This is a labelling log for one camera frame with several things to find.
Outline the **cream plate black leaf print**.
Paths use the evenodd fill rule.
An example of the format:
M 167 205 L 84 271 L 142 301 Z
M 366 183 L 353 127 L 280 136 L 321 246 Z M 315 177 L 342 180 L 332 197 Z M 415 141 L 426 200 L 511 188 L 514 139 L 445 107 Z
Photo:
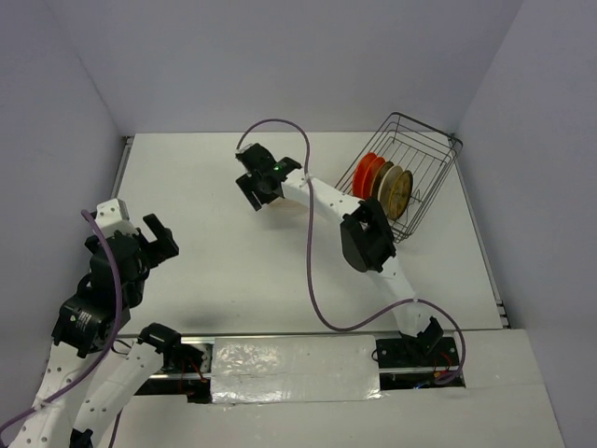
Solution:
M 303 204 L 287 198 L 278 198 L 271 204 L 271 206 L 278 208 L 302 208 Z

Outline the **cream plate floral print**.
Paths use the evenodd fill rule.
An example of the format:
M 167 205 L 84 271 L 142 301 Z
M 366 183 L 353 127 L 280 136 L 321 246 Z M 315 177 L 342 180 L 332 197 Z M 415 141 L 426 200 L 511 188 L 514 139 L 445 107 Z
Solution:
M 384 181 L 382 186 L 382 196 L 381 200 L 379 201 L 383 207 L 386 207 L 388 205 L 394 184 L 402 175 L 402 173 L 403 169 L 400 165 L 395 165 L 394 168 L 388 173 L 388 176 L 386 177 L 386 180 Z

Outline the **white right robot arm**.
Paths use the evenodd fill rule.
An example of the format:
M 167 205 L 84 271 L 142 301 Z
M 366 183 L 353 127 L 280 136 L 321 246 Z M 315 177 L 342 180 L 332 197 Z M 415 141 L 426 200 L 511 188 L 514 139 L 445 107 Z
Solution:
M 396 253 L 394 236 L 382 205 L 375 198 L 359 199 L 346 195 L 316 177 L 310 176 L 297 161 L 274 159 L 260 144 L 239 148 L 235 158 L 245 169 L 237 185 L 255 210 L 276 199 L 286 199 L 308 207 L 306 251 L 307 288 L 312 308 L 325 327 L 336 332 L 361 329 L 378 317 L 393 313 L 406 355 L 416 365 L 425 365 L 437 355 L 443 329 L 415 298 Z M 329 322 L 317 304 L 312 280 L 312 235 L 314 217 L 319 215 L 339 229 L 341 254 L 356 272 L 366 275 L 387 304 L 363 321 L 349 327 Z

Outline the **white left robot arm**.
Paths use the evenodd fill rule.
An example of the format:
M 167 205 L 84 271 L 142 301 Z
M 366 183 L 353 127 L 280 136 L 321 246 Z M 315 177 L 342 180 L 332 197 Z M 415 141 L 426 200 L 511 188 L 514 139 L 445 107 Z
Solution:
M 140 304 L 151 270 L 178 256 L 179 248 L 153 214 L 143 218 L 153 241 L 114 208 L 81 214 L 93 231 L 85 243 L 90 270 L 60 308 L 34 403 L 1 426 L 21 427 L 13 447 L 95 447 L 108 429 L 118 428 L 124 407 L 152 374 L 182 363 L 180 333 L 152 323 L 99 388 L 89 391 L 131 308 Z

